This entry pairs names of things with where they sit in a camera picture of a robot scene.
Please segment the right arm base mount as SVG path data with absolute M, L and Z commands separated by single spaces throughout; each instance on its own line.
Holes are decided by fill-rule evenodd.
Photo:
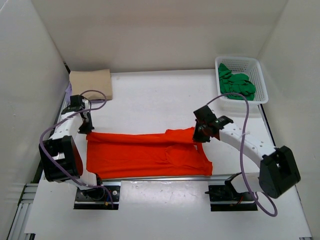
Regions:
M 258 207 L 248 192 L 236 193 L 226 185 L 209 185 L 205 194 L 209 195 L 211 212 L 253 212 Z

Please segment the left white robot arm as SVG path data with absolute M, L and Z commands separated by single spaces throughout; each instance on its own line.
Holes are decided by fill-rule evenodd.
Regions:
M 45 178 L 49 182 L 73 184 L 81 191 L 98 188 L 102 180 L 86 169 L 86 161 L 77 148 L 77 135 L 94 130 L 92 103 L 83 95 L 70 96 L 70 103 L 60 114 L 60 121 L 40 136 L 39 153 Z

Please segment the orange t shirt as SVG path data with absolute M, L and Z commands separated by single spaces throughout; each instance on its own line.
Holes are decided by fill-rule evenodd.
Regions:
M 211 176 L 213 163 L 194 127 L 164 133 L 87 135 L 86 169 L 102 179 Z

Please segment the beige t shirt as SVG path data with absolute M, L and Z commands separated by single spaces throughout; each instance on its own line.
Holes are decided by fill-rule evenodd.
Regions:
M 113 99 L 112 79 L 109 69 L 96 71 L 71 71 L 69 74 L 72 95 L 88 90 L 102 92 L 107 100 Z

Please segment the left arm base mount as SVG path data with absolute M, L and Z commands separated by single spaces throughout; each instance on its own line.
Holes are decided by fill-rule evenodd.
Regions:
M 77 189 L 73 208 L 75 210 L 118 210 L 121 195 L 121 182 L 107 181 L 103 184 L 112 198 L 110 198 L 108 193 L 103 189 Z

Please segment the purple t shirt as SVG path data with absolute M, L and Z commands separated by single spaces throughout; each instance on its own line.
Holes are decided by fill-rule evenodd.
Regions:
M 68 84 L 66 90 L 65 90 L 65 98 L 66 98 L 66 103 L 69 104 L 70 101 L 70 97 L 72 95 L 72 85 L 71 83 Z M 91 96 L 91 95 L 86 95 L 85 96 L 87 99 L 89 99 L 92 103 L 101 103 L 104 101 L 104 97 L 102 95 L 100 96 Z

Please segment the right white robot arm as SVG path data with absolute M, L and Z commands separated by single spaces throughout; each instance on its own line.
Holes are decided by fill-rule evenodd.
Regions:
M 258 172 L 241 171 L 225 180 L 224 184 L 234 196 L 252 191 L 277 199 L 301 180 L 289 147 L 275 147 L 243 134 L 232 119 L 225 115 L 216 117 L 207 105 L 194 111 L 194 115 L 196 124 L 192 139 L 195 142 L 208 143 L 216 138 L 239 150 L 241 157 L 248 157 L 259 168 Z

